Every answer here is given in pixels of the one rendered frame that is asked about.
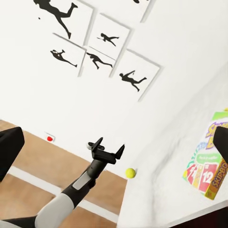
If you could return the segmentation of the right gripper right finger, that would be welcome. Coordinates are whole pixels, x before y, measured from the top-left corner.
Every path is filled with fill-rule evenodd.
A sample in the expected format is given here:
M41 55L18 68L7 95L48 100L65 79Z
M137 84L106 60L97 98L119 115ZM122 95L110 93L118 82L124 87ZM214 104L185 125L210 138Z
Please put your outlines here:
M212 143L228 165L228 128L218 126L215 130Z

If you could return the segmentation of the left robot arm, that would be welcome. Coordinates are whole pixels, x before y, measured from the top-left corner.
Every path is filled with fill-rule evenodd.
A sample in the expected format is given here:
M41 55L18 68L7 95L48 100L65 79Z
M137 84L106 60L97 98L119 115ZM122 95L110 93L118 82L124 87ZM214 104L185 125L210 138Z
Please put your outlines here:
M107 163L116 164L120 160L125 145L117 153L105 152L101 145L103 137L96 143L87 142L86 146L92 152L93 161L81 177L70 184L51 202L44 206L37 216L0 220L0 228L58 228L68 215L78 206L78 203L95 186L95 180L106 168Z

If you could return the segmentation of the board game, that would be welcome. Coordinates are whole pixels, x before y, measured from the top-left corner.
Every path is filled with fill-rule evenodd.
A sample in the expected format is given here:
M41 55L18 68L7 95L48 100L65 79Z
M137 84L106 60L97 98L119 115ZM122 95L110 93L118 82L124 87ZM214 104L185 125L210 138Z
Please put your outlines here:
M210 200L214 200L228 173L227 163L212 143L218 126L228 128L228 107L224 111L215 111L182 177Z

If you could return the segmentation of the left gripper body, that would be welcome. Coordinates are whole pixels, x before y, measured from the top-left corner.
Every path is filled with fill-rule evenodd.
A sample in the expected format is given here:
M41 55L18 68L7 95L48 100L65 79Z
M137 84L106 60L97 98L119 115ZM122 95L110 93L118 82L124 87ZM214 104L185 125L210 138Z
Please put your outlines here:
M92 152L93 161L90 164L90 167L96 172L101 173L106 168L107 163L114 165L117 162L115 156L111 155L110 153L99 149L97 149L96 153L99 156L95 156Z

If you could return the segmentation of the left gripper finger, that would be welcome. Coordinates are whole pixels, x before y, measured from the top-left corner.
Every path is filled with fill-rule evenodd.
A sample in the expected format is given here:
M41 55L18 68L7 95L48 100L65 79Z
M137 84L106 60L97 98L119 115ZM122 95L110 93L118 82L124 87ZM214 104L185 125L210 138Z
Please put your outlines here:
M98 147L101 145L101 142L103 140L103 137L101 137L95 144L92 145L92 149L90 150L91 152L93 152L93 154L95 156L99 156L96 151L98 149Z
M115 156L115 158L117 160L120 160L120 158L121 158L121 156L123 154L124 149L125 149L125 145L123 145L117 153L111 153L111 155Z

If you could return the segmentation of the tennis ball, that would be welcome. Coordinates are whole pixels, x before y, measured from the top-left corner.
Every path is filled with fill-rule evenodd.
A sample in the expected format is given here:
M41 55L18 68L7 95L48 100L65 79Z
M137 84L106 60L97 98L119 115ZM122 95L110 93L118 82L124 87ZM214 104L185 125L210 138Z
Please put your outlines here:
M135 177L135 175L136 175L135 169L133 169L133 168L126 168L126 176L128 178L133 178L133 177Z

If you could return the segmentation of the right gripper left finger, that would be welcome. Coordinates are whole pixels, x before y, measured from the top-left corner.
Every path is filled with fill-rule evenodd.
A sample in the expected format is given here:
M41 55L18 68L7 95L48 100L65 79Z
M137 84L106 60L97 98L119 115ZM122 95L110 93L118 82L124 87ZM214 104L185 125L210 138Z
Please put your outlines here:
M20 126L0 132L0 181L6 176L24 145L25 140Z

